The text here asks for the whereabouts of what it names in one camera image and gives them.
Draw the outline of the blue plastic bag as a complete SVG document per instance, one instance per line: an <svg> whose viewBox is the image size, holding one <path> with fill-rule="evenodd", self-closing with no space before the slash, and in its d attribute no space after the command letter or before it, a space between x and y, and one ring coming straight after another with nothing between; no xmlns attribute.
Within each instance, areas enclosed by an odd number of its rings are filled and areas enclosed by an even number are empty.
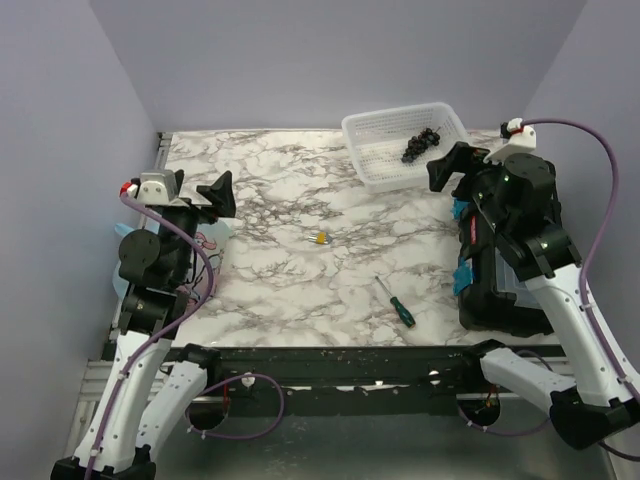
<svg viewBox="0 0 640 480"><path fill-rule="evenodd" d="M216 276L220 274L226 243L231 235L231 227L224 221L218 221L215 224L200 224L194 236L196 243L207 254ZM117 263L113 271L112 286L118 298L122 300L126 295L129 283L119 276L119 266L120 263ZM206 283L207 272L204 262L199 255L191 253L187 276L179 286L180 291L190 295L189 305L194 305L200 300L206 290Z"/></svg>

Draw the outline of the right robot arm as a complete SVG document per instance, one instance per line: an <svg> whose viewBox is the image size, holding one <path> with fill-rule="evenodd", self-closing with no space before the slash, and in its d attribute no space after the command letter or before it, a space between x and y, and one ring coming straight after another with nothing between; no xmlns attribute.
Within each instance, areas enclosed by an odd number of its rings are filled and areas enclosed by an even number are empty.
<svg viewBox="0 0 640 480"><path fill-rule="evenodd" d="M502 386L549 415L560 438L584 450L639 422L639 375L626 361L584 278L586 261L548 215L555 192L550 162L515 153L493 164L485 149L458 142L428 162L429 188L441 191L461 174L453 197L475 208L502 258L544 311L569 361L565 377L504 344L474 346L460 367L469 390Z"/></svg>

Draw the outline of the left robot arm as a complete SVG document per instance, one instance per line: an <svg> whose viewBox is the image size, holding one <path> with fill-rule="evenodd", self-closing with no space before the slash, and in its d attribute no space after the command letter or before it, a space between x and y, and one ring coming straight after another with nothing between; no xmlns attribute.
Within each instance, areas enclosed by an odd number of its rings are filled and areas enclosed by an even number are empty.
<svg viewBox="0 0 640 480"><path fill-rule="evenodd" d="M179 327L215 287L198 227L236 214L231 172L197 187L202 204L181 196L183 180L181 170L158 170L121 187L121 202L158 228L133 230L120 242L118 275L128 286L111 371L87 433L71 456L55 463L54 479L154 478L158 454L191 401L221 385L219 353L189 344L169 380L151 392Z"/></svg>

